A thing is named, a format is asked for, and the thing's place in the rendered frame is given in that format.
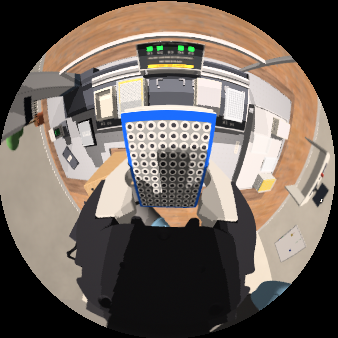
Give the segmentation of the cream one-well reservoir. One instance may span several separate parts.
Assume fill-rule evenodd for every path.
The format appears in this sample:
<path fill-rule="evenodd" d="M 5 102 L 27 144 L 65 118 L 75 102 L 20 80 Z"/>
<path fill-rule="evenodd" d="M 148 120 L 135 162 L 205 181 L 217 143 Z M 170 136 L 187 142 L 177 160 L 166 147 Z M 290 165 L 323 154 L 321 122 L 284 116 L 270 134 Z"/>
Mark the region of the cream one-well reservoir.
<path fill-rule="evenodd" d="M 118 117 L 117 116 L 116 87 L 110 86 L 110 87 L 95 91 L 94 102 L 95 102 L 95 112 L 96 112 L 97 121 Z"/>

